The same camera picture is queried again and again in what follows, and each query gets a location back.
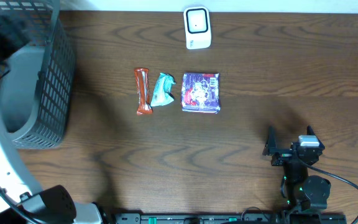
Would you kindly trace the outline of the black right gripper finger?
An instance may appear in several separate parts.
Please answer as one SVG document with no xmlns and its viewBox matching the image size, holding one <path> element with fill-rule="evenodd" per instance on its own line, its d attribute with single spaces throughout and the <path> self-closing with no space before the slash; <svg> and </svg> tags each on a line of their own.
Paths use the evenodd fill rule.
<svg viewBox="0 0 358 224">
<path fill-rule="evenodd" d="M 317 135 L 313 131 L 313 128 L 310 125 L 307 126 L 306 133 L 307 133 L 307 135 L 315 135 L 317 137 Z M 310 147 L 310 148 L 317 149 L 319 153 L 322 153 L 325 150 L 325 145 L 320 141 L 320 139 L 319 139 L 319 142 L 320 142 L 319 147 Z"/>
<path fill-rule="evenodd" d="M 272 156 L 277 152 L 277 143 L 275 140 L 275 131 L 272 126 L 268 127 L 267 141 L 264 146 L 263 155 Z"/>
</svg>

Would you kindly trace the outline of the purple snack packet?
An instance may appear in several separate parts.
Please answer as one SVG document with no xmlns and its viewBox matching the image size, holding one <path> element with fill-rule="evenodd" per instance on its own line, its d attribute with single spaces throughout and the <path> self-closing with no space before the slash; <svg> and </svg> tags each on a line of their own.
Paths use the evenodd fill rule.
<svg viewBox="0 0 358 224">
<path fill-rule="evenodd" d="M 219 73 L 185 73 L 181 87 L 181 108 L 186 112 L 219 113 Z"/>
</svg>

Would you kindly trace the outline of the teal snack wrapper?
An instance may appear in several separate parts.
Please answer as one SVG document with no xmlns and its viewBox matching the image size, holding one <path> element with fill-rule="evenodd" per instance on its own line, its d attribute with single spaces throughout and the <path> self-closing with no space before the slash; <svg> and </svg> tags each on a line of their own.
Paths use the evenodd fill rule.
<svg viewBox="0 0 358 224">
<path fill-rule="evenodd" d="M 165 106 L 174 101 L 171 94 L 172 86 L 175 85 L 174 78 L 168 73 L 161 73 L 158 77 L 152 95 L 151 107 Z"/>
</svg>

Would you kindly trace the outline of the orange red snack bar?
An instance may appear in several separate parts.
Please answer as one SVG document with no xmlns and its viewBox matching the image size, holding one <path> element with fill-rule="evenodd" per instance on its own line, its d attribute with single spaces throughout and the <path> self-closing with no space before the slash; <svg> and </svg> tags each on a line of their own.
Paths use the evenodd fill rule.
<svg viewBox="0 0 358 224">
<path fill-rule="evenodd" d="M 134 75 L 137 84 L 137 93 L 139 96 L 137 115 L 152 114 L 153 110 L 150 105 L 149 96 L 149 69 L 135 68 Z"/>
</svg>

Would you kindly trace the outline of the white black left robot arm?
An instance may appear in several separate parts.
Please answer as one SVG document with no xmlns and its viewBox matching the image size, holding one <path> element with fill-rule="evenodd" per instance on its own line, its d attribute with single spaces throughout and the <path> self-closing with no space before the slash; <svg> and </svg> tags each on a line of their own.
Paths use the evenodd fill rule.
<svg viewBox="0 0 358 224">
<path fill-rule="evenodd" d="M 44 189 L 19 149 L 63 139 L 75 56 L 53 3 L 0 1 L 0 223 L 105 223 L 95 203 Z"/>
</svg>

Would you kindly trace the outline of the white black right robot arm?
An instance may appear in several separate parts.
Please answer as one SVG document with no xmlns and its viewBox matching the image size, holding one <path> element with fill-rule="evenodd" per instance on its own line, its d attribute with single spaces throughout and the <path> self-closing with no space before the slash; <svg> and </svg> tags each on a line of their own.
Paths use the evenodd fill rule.
<svg viewBox="0 0 358 224">
<path fill-rule="evenodd" d="M 280 191 L 287 199 L 288 210 L 281 212 L 282 222 L 321 223 L 320 215 L 327 209 L 331 183 L 321 176 L 309 175 L 308 169 L 319 161 L 324 149 L 311 126 L 286 149 L 277 146 L 275 131 L 273 127 L 268 128 L 263 155 L 271 156 L 271 165 L 284 170 Z"/>
</svg>

